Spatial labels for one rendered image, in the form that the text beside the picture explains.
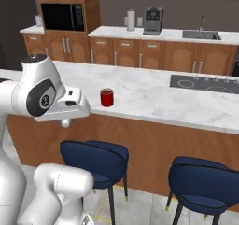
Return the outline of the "grey sink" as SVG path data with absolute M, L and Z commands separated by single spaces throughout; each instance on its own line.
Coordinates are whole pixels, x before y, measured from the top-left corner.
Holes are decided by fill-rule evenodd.
M 182 33 L 183 38 L 192 38 L 192 39 L 209 39 L 209 40 L 220 40 L 221 37 L 218 32 L 206 32 L 206 31 L 189 31 L 185 30 Z

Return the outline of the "black hob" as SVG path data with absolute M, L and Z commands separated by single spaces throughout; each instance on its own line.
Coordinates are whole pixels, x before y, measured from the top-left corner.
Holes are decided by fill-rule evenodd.
M 239 79 L 171 75 L 170 86 L 197 91 L 239 94 Z

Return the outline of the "grey coffee machine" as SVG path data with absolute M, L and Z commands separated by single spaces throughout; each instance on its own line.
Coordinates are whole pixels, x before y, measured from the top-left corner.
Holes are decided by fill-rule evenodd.
M 163 9 L 148 7 L 144 18 L 144 35 L 159 35 L 162 30 Z

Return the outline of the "white paper towel roll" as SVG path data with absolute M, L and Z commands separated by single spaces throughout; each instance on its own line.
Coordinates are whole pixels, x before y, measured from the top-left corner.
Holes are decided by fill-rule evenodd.
M 130 9 L 127 12 L 127 30 L 132 32 L 135 27 L 135 11 Z

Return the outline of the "wooden dining counter base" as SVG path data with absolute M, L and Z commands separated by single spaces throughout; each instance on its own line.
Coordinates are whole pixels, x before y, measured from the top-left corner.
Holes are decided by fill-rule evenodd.
M 169 192 L 168 172 L 177 156 L 223 163 L 239 170 L 239 134 L 92 114 L 68 127 L 56 121 L 9 116 L 7 128 L 23 164 L 63 163 L 63 140 L 106 141 L 129 150 L 128 187 L 160 195 Z

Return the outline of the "wooden base cupboards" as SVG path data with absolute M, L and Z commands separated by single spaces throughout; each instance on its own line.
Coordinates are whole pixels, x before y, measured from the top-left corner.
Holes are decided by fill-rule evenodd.
M 235 45 L 88 37 L 53 33 L 23 35 L 27 52 L 46 53 L 57 61 L 94 63 L 146 69 L 229 75 Z

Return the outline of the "blue stool with black legs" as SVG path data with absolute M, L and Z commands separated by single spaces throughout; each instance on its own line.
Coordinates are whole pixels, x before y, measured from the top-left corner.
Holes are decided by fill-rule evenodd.
M 108 189 L 111 221 L 116 225 L 113 186 L 123 180 L 125 200 L 128 200 L 128 148 L 97 140 L 64 140 L 60 143 L 60 152 L 66 165 L 92 173 L 95 189 Z
M 173 195 L 178 200 L 172 225 L 177 225 L 183 207 L 205 217 L 213 216 L 212 225 L 218 225 L 220 215 L 239 204 L 239 171 L 219 162 L 178 156 L 172 162 L 168 182 L 165 210 Z

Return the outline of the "red cup of hot chocolate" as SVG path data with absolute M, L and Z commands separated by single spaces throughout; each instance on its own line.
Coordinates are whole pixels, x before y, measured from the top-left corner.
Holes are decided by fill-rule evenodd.
M 114 105 L 114 91 L 110 88 L 103 88 L 100 90 L 101 105 L 109 107 Z

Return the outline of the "black microwave oven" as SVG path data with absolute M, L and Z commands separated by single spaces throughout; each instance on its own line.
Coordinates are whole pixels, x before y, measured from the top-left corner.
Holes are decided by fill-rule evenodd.
M 47 30 L 85 30 L 82 4 L 42 4 L 41 9 Z

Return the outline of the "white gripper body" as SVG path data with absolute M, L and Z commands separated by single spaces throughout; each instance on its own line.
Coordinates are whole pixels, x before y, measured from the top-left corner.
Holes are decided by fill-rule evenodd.
M 88 117 L 91 113 L 91 108 L 87 101 L 76 106 L 70 106 L 68 108 L 54 108 L 48 110 L 44 115 L 35 117 L 35 121 L 55 121 L 55 120 L 69 120 L 75 118 Z

